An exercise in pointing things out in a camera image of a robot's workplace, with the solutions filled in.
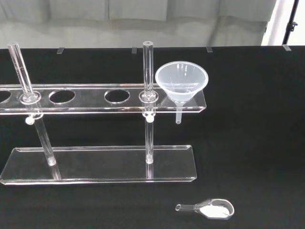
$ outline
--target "black table surface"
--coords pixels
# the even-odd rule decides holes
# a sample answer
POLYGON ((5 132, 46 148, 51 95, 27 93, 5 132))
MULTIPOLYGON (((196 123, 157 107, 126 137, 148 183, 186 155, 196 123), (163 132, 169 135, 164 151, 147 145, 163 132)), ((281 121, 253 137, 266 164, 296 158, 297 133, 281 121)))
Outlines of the black table surface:
MULTIPOLYGON (((0 185, 0 228, 305 228, 305 47, 159 48, 154 68, 184 60, 209 74, 207 109, 157 114, 155 145, 193 146, 191 183, 0 185), (235 215, 209 220, 178 203, 225 198, 235 215)), ((32 83, 142 83, 142 51, 24 49, 32 83)), ((0 84, 18 83, 0 50, 0 84)), ((0 169, 14 147, 40 146, 24 116, 0 117, 0 169)), ((144 145, 141 114, 46 115, 53 146, 144 145)))

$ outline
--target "acrylic stand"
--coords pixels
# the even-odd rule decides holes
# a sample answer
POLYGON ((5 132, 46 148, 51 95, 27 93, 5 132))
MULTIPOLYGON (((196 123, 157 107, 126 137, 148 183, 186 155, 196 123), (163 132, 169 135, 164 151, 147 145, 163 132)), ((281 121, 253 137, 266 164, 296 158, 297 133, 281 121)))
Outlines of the acrylic stand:
POLYGON ((20 85, 0 85, 0 115, 26 115, 42 147, 15 148, 1 174, 5 185, 190 182, 197 178, 191 146, 154 146, 156 113, 198 113, 202 90, 183 107, 153 84, 153 43, 143 43, 144 84, 31 84, 17 43, 9 44, 20 85), (145 146, 51 147, 44 115, 142 113, 145 146))

